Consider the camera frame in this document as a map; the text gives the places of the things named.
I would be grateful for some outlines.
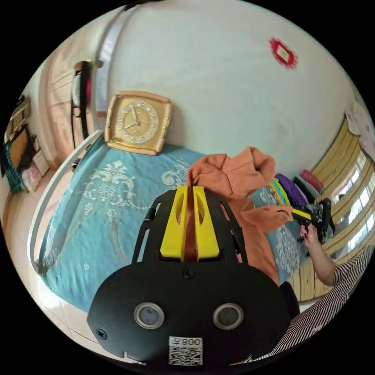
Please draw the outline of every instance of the screw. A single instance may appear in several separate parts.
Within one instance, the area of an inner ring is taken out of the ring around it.
[[[190,280],[195,276],[195,271],[188,268],[187,270],[184,270],[182,274],[184,275],[184,278]]]
[[[96,334],[99,336],[101,340],[107,339],[107,334],[102,329],[97,329]]]

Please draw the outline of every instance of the label sticker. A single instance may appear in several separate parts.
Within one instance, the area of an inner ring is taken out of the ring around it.
[[[169,364],[199,366],[203,364],[201,337],[169,337]]]

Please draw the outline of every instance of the clock hand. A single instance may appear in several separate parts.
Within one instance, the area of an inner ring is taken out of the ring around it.
[[[134,126],[134,125],[139,125],[139,121],[131,122],[129,125],[125,126],[124,129],[128,129],[128,128],[130,128],[131,126]]]
[[[135,112],[134,107],[133,107],[132,104],[130,105],[130,109],[132,110],[133,118],[138,122],[137,114],[136,114],[136,112]]]

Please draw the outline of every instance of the person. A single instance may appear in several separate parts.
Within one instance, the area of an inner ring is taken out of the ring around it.
[[[269,354],[254,359],[249,357],[244,363],[278,354],[302,343],[320,331],[335,317],[349,299],[374,252],[374,246],[369,245],[348,262],[336,264],[319,243],[316,228],[310,224],[306,231],[305,227],[302,226],[301,236],[305,235],[306,232],[304,245],[309,249],[316,275],[322,283],[333,288],[314,305],[292,319],[287,332]]]

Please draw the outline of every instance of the striped shirt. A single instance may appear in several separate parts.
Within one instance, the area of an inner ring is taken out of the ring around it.
[[[302,343],[320,331],[349,299],[373,252],[374,246],[367,246],[347,263],[338,264],[334,273],[334,286],[329,293],[291,321],[288,330],[272,352],[257,359],[252,359],[250,356],[244,362],[271,357]]]

